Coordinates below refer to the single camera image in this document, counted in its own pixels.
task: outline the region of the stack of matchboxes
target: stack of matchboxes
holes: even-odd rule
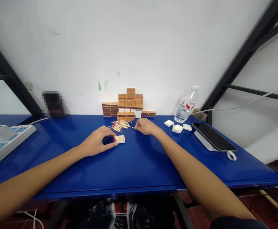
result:
[[[135,113],[133,111],[119,111],[118,112],[118,121],[125,120],[125,121],[133,121],[135,119]]]
[[[143,111],[143,95],[136,94],[134,87],[119,94],[119,102],[103,102],[104,117],[118,117],[118,120],[133,121],[135,118],[155,117],[154,111]]]
[[[117,102],[103,102],[102,103],[102,110],[104,117],[117,117],[119,111],[119,103]]]
[[[126,89],[126,94],[119,94],[119,112],[133,112],[135,118],[141,118],[143,95],[135,92],[135,88],[129,87]]]

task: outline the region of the bottle label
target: bottle label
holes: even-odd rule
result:
[[[186,104],[187,104],[187,98],[182,98],[182,100],[181,100],[181,102],[180,102],[180,106],[181,106],[182,108],[184,108],[184,107],[186,106]]]
[[[189,110],[193,110],[194,106],[195,106],[196,102],[190,102],[186,104],[186,108]]]

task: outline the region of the sleeve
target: sleeve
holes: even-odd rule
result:
[[[215,219],[210,229],[268,229],[265,224],[254,219],[239,219],[232,216]]]

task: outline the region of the smartphone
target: smartphone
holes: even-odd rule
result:
[[[237,148],[205,123],[192,123],[192,126],[218,151],[236,151]]]

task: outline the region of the floor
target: floor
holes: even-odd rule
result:
[[[278,203],[278,189],[271,188],[266,190],[267,193]],[[187,192],[176,193],[174,195],[180,196],[184,203],[191,203],[192,200]],[[239,199],[244,203],[244,205],[253,213],[257,220],[266,224],[269,229],[278,229],[278,209],[276,209],[259,191],[253,191],[246,193],[239,197]],[[39,213],[46,213],[49,211],[49,202],[29,202],[23,209],[36,209]],[[55,202],[50,214],[53,214],[58,202]],[[190,208],[187,210],[188,214],[192,220],[195,229],[208,229],[210,228],[211,221],[208,218],[206,212],[201,206]],[[180,228],[178,220],[176,219],[177,229]],[[43,220],[44,228],[46,228],[48,220]],[[65,229],[68,221],[64,221],[61,229]],[[32,229],[33,220],[24,218],[9,218],[5,220],[1,225],[0,229]],[[36,229],[41,229],[41,225],[36,222]]]

